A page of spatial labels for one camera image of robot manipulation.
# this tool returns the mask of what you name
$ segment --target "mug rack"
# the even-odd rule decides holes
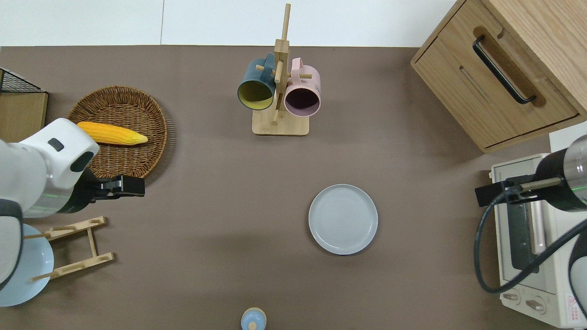
[[[285,4],[284,26],[281,39],[275,40],[275,95],[273,103],[265,110],[254,110],[252,131],[257,135],[304,136],[310,132],[310,118],[298,117],[284,107],[285,89],[288,83],[289,41],[288,26],[291,4]]]

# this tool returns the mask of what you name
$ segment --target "mug handle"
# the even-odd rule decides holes
[[[302,68],[302,58],[292,59],[292,83],[294,85],[300,85],[302,83],[302,79],[299,77],[299,72]]]
[[[261,80],[269,81],[271,78],[271,72],[275,66],[275,55],[273,53],[267,54],[265,58],[265,64],[263,65],[263,72],[261,73]]]

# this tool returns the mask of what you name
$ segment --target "brown table surface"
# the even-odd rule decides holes
[[[93,90],[128,85],[159,102],[171,134],[145,197],[25,221],[47,230],[104,215],[97,248],[116,261],[1,308],[1,329],[239,329],[249,307],[268,330],[551,328],[485,293],[472,255],[473,189],[495,163],[548,152],[548,137],[482,154],[410,67],[415,48],[326,47],[291,50],[322,77],[310,134],[256,136],[236,89],[271,50],[2,47],[0,66],[50,93],[48,123]],[[313,198],[338,183],[379,213],[372,244],[347,257],[308,228]],[[485,237],[495,281],[495,232]],[[52,247],[56,266],[91,256],[84,235]]]

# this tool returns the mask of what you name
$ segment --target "corn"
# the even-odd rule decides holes
[[[146,136],[139,134],[134,130],[125,129],[119,126],[94,122],[79,122],[77,125],[92,137],[94,141],[100,143],[132,146],[133,144],[144,143],[147,141]]]

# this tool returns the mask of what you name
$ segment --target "metal cylinder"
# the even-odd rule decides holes
[[[571,191],[587,209],[587,135],[576,139],[566,149],[563,169]]]

